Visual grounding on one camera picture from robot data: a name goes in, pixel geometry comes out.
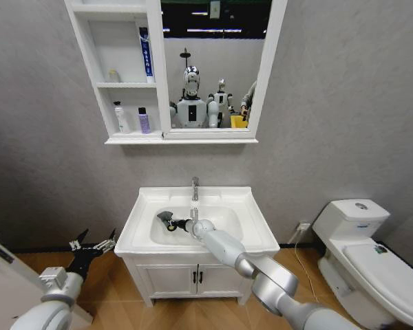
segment purple bottle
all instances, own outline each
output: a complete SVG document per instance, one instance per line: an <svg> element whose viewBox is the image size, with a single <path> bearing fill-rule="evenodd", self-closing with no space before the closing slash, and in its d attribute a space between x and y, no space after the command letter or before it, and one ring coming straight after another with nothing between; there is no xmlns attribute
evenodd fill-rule
<svg viewBox="0 0 413 330"><path fill-rule="evenodd" d="M145 111L144 107L141 107L138 110L140 130L142 131L142 134L148 134L150 133L149 115L147 115L147 112Z"/></svg>

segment white bottle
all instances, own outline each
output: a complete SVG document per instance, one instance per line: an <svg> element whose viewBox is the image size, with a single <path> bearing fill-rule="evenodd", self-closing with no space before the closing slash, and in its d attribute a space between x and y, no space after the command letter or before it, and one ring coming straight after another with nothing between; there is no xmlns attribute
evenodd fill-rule
<svg viewBox="0 0 413 330"><path fill-rule="evenodd" d="M127 121L127 117L125 116L124 108L121 107L121 102L116 101L116 102L113 102L113 104L116 105L115 114L119 122L119 131L122 134L131 133L130 125L129 125L129 122Z"/></svg>

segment mirror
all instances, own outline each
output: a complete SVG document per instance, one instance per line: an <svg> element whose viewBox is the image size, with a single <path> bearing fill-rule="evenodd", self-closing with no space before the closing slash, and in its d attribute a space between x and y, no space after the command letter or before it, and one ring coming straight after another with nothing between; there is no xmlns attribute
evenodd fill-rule
<svg viewBox="0 0 413 330"><path fill-rule="evenodd" d="M245 129L271 0L161 0L161 9L171 128Z"/></svg>

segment toilet flush button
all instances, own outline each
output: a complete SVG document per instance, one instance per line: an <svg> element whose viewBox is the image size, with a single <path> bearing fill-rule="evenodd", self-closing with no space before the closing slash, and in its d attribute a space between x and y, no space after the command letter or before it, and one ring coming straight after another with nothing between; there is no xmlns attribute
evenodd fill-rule
<svg viewBox="0 0 413 330"><path fill-rule="evenodd" d="M368 210L369 209L367 206L365 206L362 203L355 203L355 206L362 209L362 210Z"/></svg>

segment wooden floor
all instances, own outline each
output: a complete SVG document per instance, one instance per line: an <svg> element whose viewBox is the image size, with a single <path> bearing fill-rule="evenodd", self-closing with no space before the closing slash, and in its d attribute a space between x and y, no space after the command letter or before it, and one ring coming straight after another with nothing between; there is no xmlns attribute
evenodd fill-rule
<svg viewBox="0 0 413 330"><path fill-rule="evenodd" d="M298 253L312 278L319 302L350 319L318 270L317 251L298 249ZM38 273L49 266L66 266L72 260L68 252L18 254L18 257ZM303 303L315 302L294 250L282 249L275 260L299 278L295 298ZM283 318L267 312L253 296L245 306L239 306L234 298L209 298L157 300L153 308L147 308L122 259L113 252L92 263L78 304L94 316L89 330L290 329Z"/></svg>

